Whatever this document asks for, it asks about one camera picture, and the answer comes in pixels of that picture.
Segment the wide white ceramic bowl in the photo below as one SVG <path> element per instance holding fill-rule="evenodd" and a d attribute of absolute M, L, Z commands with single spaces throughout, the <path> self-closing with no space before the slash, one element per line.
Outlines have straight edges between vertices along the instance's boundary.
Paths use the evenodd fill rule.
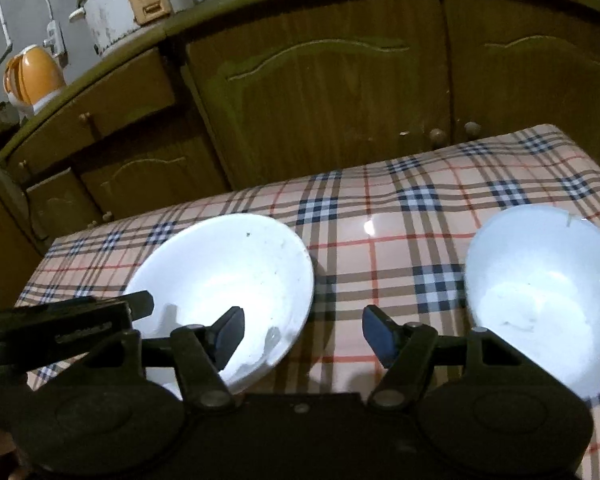
<path fill-rule="evenodd" d="M 286 224 L 260 214 L 226 214 L 160 245 L 124 291 L 149 292 L 154 300 L 151 315 L 133 324 L 145 338 L 209 326 L 229 308 L 242 308 L 244 338 L 220 373 L 228 390 L 240 393 L 276 367 L 299 338 L 313 302 L 313 263 Z"/>

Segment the plaid checkered tablecloth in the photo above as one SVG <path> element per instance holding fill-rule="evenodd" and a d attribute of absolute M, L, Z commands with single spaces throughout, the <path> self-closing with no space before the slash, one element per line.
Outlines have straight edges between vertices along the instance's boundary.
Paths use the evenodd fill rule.
<path fill-rule="evenodd" d="M 382 368 L 362 332 L 376 304 L 399 323 L 467 332 L 464 263 L 494 214 L 548 205 L 600 228 L 600 167 L 551 125 L 415 156 L 169 206 L 59 237 L 18 298 L 23 307 L 119 296 L 164 242 L 223 214 L 289 226 L 314 265 L 308 322 L 255 393 L 369 394 Z"/>

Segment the small white ceramic bowl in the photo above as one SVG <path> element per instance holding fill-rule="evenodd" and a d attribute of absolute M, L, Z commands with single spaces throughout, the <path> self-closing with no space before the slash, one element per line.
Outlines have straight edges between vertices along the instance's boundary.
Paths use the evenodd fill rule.
<path fill-rule="evenodd" d="M 600 228 L 547 205 L 508 208 L 472 238 L 471 321 L 582 398 L 600 394 Z"/>

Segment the orange electric kettle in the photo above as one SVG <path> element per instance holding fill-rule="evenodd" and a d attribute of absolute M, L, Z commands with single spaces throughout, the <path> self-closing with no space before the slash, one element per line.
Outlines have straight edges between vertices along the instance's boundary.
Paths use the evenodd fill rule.
<path fill-rule="evenodd" d="M 27 118 L 42 110 L 65 86 L 60 66 L 36 44 L 24 48 L 6 63 L 4 91 L 10 104 Z"/>

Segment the brown wooden cabinet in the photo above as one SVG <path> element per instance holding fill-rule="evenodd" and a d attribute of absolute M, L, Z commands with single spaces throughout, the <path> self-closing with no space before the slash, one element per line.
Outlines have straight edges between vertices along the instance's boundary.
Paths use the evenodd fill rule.
<path fill-rule="evenodd" d="M 600 164 L 600 0 L 208 0 L 0 151 L 0 310 L 58 237 L 546 123 Z"/>

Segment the white wall power socket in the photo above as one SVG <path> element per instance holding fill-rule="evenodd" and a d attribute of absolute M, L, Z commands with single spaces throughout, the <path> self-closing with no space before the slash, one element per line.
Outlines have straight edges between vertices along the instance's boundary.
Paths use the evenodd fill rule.
<path fill-rule="evenodd" d="M 43 40 L 43 47 L 54 58 L 60 58 L 66 53 L 64 37 L 56 20 L 50 20 L 46 25 L 46 38 Z"/>

